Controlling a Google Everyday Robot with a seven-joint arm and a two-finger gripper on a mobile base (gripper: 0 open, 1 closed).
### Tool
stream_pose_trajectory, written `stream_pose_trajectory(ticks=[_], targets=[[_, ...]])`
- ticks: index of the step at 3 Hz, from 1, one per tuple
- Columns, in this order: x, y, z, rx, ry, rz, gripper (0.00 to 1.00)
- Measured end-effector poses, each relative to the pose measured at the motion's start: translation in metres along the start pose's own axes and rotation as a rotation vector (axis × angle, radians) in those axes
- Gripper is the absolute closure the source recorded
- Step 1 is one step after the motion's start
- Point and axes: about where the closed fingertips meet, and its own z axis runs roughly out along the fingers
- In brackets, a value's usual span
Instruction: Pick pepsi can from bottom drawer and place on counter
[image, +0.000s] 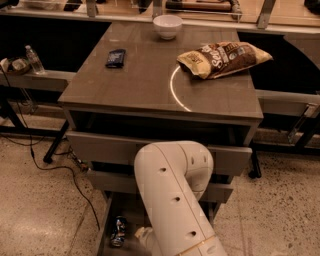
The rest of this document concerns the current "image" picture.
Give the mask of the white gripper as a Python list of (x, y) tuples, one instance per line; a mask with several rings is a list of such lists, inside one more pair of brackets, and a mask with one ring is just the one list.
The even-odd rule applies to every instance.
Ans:
[(163, 256), (155, 233), (151, 227), (141, 227), (135, 232), (135, 237), (151, 254), (151, 256)]

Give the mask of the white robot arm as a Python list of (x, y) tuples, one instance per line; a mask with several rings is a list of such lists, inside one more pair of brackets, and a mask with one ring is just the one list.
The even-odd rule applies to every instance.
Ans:
[(227, 256), (199, 204), (213, 166), (209, 150), (193, 141), (138, 151), (135, 179), (151, 225), (137, 236), (152, 256)]

